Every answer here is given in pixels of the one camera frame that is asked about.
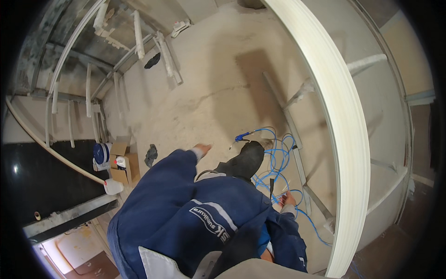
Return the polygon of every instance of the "hand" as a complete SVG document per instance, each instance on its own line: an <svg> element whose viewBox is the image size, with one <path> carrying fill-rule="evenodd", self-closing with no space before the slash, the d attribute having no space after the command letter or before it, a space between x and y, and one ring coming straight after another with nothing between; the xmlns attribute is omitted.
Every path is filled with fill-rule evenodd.
<svg viewBox="0 0 446 279"><path fill-rule="evenodd" d="M280 197L279 201L281 202L280 206L283 207L286 204L292 204L296 206L296 200L291 195L291 191L288 190L286 194Z"/></svg>
<svg viewBox="0 0 446 279"><path fill-rule="evenodd" d="M210 144L208 144L208 145L204 145L204 144L202 144L202 143L199 143L199 144L197 144L197 145L194 146L194 147L197 147L197 148L201 149L201 151L203 151L203 157L204 157L204 156L207 154L207 152L208 152L209 150L211 150L212 145L210 145Z"/></svg>

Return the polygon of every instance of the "black panel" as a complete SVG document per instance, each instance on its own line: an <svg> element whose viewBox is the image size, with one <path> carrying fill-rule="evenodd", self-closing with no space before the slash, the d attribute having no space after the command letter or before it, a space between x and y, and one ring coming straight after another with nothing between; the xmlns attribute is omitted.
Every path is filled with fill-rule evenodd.
<svg viewBox="0 0 446 279"><path fill-rule="evenodd" d="M88 222L91 219L94 219L106 212L109 212L110 210L117 208L118 206L119 206L119 203L117 200L111 201L108 204L104 204L101 207L98 207L96 209L91 210L90 212L82 214L81 216L74 218L73 220L70 220L68 222L65 222L65 223L57 226L57 227L54 227L52 229L46 230L45 232L42 232L42 233L37 234L33 237L30 237L29 240L31 240L31 242L33 244L43 242L47 239L56 237L70 229L80 226L81 224Z"/></svg>
<svg viewBox="0 0 446 279"><path fill-rule="evenodd" d="M70 142L56 142L51 147L82 169L107 179L107 171L93 170L95 141L75 144L75 149ZM65 211L105 194L101 184L74 171L35 142L4 145L2 165L14 198L12 210L21 226L36 221L35 211L43 219L52 212Z"/></svg>

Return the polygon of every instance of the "reflective stripe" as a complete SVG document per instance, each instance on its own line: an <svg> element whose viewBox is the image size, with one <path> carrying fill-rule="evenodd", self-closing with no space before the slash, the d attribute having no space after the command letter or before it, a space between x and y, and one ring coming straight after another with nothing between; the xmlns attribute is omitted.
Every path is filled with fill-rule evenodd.
<svg viewBox="0 0 446 279"><path fill-rule="evenodd" d="M231 229L232 229L234 232L236 232L236 231L238 230L237 226L234 225L234 223L232 222L231 217L229 217L229 215L226 213L226 211L225 211L219 204L212 203L212 202L209 202L209 203L202 203L202 202L200 202L200 201L198 201L198 200L196 200L196 199L193 199L193 200L191 200L191 201L195 202L196 204L207 204L207 205L209 205L209 206L212 206L213 208L215 208L215 209L218 211L218 213L220 214L220 216L223 217L223 219L226 220L226 222L229 224L229 226L231 227Z"/></svg>

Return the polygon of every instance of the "gray cloth rag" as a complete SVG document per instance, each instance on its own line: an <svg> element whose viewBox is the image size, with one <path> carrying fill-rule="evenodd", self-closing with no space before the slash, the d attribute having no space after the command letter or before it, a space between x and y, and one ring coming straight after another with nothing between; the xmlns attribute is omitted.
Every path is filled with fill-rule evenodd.
<svg viewBox="0 0 446 279"><path fill-rule="evenodd" d="M158 158L158 150L154 144L150 145L150 149L147 151L145 155L144 162L150 168L152 167L153 161Z"/></svg>

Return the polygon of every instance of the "cardboard box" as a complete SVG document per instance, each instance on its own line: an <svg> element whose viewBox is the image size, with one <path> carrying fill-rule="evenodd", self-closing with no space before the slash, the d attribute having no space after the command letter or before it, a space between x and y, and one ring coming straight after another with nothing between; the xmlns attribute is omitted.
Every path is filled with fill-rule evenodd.
<svg viewBox="0 0 446 279"><path fill-rule="evenodd" d="M139 173L139 163L137 153L128 153L130 147L126 142L114 142L110 149L110 172L113 180L122 184L135 187L141 178ZM115 164L116 157L122 156L125 159L126 170L118 170Z"/></svg>

